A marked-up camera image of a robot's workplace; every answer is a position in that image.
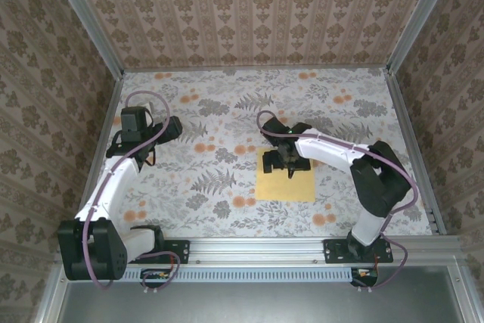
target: yellow sponge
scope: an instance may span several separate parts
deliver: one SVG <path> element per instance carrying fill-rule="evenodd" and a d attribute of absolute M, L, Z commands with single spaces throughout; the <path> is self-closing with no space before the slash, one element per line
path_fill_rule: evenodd
<path fill-rule="evenodd" d="M 287 177 L 287 169 L 273 169 L 265 174 L 262 155 L 269 148 L 257 149 L 257 200 L 283 200 L 290 202 L 315 202 L 315 171 L 311 160 L 311 170 L 296 171 L 293 178 Z"/>

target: table surface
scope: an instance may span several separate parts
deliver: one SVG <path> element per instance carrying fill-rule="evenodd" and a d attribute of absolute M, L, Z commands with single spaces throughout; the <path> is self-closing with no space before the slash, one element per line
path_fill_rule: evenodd
<path fill-rule="evenodd" d="M 341 139 L 388 142 L 403 166 L 411 164 L 379 69 L 240 70 L 127 73 L 108 145 L 120 129 L 126 97 L 159 92 L 183 133 L 157 147 L 155 167 L 144 166 L 120 204 L 121 229 L 160 225 L 168 238 L 346 235 L 361 211 L 350 175 L 316 163 L 315 203 L 256 200 L 256 149 L 268 146 L 256 126 L 259 110 L 289 126 L 299 121 Z M 132 104 L 152 101 L 137 95 Z M 411 199 L 408 193 L 404 202 Z M 393 217 L 387 234 L 431 234 L 421 200 Z"/>

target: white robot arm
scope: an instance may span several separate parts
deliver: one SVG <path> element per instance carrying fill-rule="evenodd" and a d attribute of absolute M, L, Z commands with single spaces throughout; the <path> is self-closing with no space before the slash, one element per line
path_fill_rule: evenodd
<path fill-rule="evenodd" d="M 295 171 L 308 170 L 309 159 L 314 159 L 352 175 L 363 209 L 348 234 L 346 247 L 356 260 L 370 256 L 371 247 L 379 238 L 390 211 L 411 186 L 399 172 L 362 151 L 378 154 L 404 170 L 392 148 L 383 141 L 370 146 L 351 144 L 325 135 L 305 123 L 297 123 L 290 129 L 275 116 L 261 127 L 261 133 L 277 148 L 264 153 L 264 172 L 271 172 L 272 168 L 287 169 L 288 177 L 292 178 Z"/>
<path fill-rule="evenodd" d="M 322 134 L 317 129 L 309 129 L 304 133 Z M 326 137 L 339 141 L 339 139 L 329 135 L 326 135 Z M 299 138 L 295 144 L 301 157 L 319 160 L 348 174 L 351 174 L 350 168 L 353 162 L 365 156 L 361 151 L 340 147 L 337 143 L 330 143 L 321 139 Z M 357 144 L 356 146 L 368 150 L 366 144 Z M 352 236 L 363 246 L 370 246 L 380 236 L 380 230 L 385 223 L 385 219 L 386 216 L 375 216 L 363 208 L 358 221 L 352 228 Z"/>
<path fill-rule="evenodd" d="M 163 134 L 162 123 L 154 125 L 146 107 L 125 107 L 121 112 L 122 130 L 115 134 L 113 143 L 106 152 L 106 165 L 99 183 L 87 204 L 75 219 L 62 221 L 57 230 L 64 271 L 70 280 L 88 280 L 88 266 L 82 250 L 82 230 L 88 215 L 94 210 L 88 223 L 89 265 L 98 279 L 117 280 L 126 270 L 126 264 L 143 253 L 163 247 L 163 233 L 159 226 L 138 226 L 123 231 L 117 216 L 129 186 L 137 179 L 147 157 L 155 146 L 180 136 L 182 125 L 176 116 L 171 116 Z M 131 157 L 124 157 L 139 146 Z M 107 184 L 101 191 L 98 204 L 95 198 L 108 174 Z"/>

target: black mounting bracket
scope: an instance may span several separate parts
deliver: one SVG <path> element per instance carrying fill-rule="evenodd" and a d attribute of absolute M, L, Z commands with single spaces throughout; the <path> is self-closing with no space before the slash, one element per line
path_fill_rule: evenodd
<path fill-rule="evenodd" d="M 350 250 L 346 238 L 323 240 L 324 261 L 327 264 L 361 264 L 393 262 L 392 248 L 388 242 L 378 238 L 367 248 L 365 254 L 356 257 Z"/>
<path fill-rule="evenodd" d="M 153 225 L 143 225 L 132 227 L 131 230 L 148 228 L 154 231 L 154 248 L 149 253 L 159 253 L 161 251 L 169 251 L 176 253 L 180 258 L 181 264 L 188 264 L 188 257 L 190 256 L 190 241 L 189 240 L 165 240 L 161 227 Z M 168 255 L 161 255 L 155 257 L 147 257 L 136 260 L 137 264 L 170 264 L 171 259 Z"/>

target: patterned wallpaper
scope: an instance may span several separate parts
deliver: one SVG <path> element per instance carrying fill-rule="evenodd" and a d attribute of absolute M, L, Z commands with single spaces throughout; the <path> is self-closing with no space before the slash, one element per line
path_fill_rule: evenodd
<path fill-rule="evenodd" d="M 484 0 L 439 0 L 397 77 L 448 232 L 484 297 Z"/>
<path fill-rule="evenodd" d="M 88 0 L 125 68 L 384 64 L 417 0 Z"/>
<path fill-rule="evenodd" d="M 67 0 L 0 0 L 0 321 L 28 321 L 113 79 Z"/>

